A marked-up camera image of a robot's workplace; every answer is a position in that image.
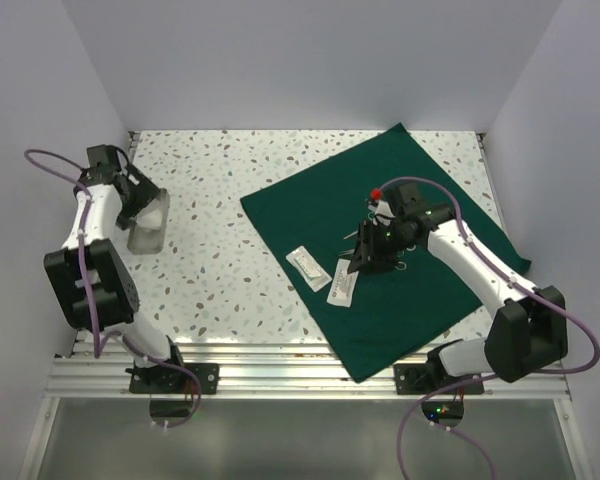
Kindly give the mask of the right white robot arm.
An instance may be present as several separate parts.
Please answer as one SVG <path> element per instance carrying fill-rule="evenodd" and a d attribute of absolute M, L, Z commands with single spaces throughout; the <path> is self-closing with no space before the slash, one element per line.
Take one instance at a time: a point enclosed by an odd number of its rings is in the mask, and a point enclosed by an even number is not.
<path fill-rule="evenodd" d="M 486 337 L 452 341 L 428 353 L 423 377 L 429 387 L 444 393 L 483 374 L 513 383 L 563 359 L 568 337 L 562 293 L 518 275 L 471 232 L 454 196 L 431 204 L 418 184 L 410 177 L 371 192 L 371 215 L 358 226 L 348 271 L 384 273 L 398 266 L 401 252 L 421 247 L 462 280 L 491 315 Z"/>

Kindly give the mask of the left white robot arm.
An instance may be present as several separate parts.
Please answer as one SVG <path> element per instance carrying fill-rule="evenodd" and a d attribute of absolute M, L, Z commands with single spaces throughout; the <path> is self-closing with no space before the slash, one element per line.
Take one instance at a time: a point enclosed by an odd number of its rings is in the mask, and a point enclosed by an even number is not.
<path fill-rule="evenodd" d="M 45 255 L 44 270 L 67 323 L 92 335 L 96 356 L 116 340 L 133 357 L 134 380 L 177 392 L 188 369 L 174 342 L 142 312 L 135 281 L 112 241 L 115 230 L 126 231 L 130 253 L 160 252 L 169 194 L 115 145 L 92 146 L 87 159 L 74 182 L 71 231 L 60 249 Z"/>

